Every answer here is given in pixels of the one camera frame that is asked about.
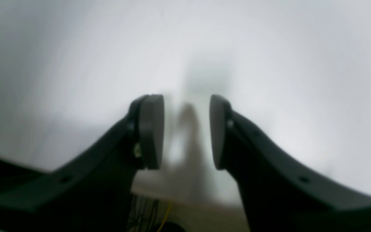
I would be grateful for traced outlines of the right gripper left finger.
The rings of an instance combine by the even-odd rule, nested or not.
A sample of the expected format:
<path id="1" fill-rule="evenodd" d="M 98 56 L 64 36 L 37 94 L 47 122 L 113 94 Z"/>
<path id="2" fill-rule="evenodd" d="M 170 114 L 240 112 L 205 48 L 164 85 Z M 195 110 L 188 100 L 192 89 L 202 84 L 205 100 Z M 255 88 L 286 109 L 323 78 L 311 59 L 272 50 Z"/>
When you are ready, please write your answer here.
<path id="1" fill-rule="evenodd" d="M 138 170 L 161 166 L 164 97 L 146 94 L 91 147 L 51 173 L 0 160 L 0 230 L 123 232 Z"/>

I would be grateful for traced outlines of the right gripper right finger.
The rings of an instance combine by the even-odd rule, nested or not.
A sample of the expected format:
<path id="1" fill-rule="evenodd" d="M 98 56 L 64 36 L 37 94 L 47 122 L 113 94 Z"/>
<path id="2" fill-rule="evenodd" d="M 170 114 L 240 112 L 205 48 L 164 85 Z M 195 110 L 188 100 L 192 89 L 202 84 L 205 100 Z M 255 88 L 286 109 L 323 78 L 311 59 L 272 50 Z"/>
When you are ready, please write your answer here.
<path id="1" fill-rule="evenodd" d="M 252 232 L 371 232 L 371 196 L 295 160 L 218 94 L 209 116 L 215 167 L 236 181 Z"/>

